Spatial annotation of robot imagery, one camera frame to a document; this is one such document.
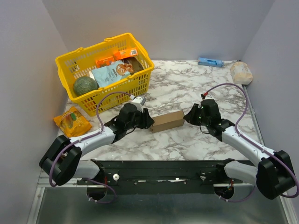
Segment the brown cardboard box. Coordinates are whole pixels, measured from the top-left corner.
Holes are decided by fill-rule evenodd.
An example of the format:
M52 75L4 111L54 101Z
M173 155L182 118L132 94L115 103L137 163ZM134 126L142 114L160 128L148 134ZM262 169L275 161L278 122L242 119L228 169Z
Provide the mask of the brown cardboard box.
M177 112L156 116L153 118L154 124L150 127L150 130L152 133L157 133L180 127L185 122L184 115L184 112L180 110Z

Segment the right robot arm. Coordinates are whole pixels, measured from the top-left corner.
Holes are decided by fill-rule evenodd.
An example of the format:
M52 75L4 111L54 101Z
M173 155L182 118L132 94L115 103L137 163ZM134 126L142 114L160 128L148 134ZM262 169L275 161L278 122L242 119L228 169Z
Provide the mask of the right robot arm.
M299 186L290 156L283 150L276 152L238 132L233 122L221 117L213 99L194 104L184 120L189 124L205 127L209 135L238 150L252 163L250 166L227 159L215 171L217 181L225 183L229 179L238 179L250 183L271 200Z

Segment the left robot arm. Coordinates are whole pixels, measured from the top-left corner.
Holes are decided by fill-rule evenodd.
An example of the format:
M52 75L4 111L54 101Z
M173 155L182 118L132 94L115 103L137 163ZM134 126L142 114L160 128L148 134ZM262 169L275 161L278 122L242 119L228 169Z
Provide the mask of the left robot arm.
M80 163L81 157L102 146L111 145L124 138L129 130L149 129L154 124L147 108L126 103L119 114L103 124L97 131L79 137L56 137L39 162L49 175L52 187L66 184L73 177L88 178L93 184L103 181L103 172L95 162Z

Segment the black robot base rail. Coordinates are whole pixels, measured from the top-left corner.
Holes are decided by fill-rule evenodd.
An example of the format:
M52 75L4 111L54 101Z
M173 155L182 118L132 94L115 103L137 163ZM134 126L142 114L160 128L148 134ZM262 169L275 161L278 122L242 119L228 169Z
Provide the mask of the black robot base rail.
M104 194L100 183L118 195L218 194L231 198L241 180L228 177L224 161L80 161L59 159L52 173L58 186L76 178L90 195Z

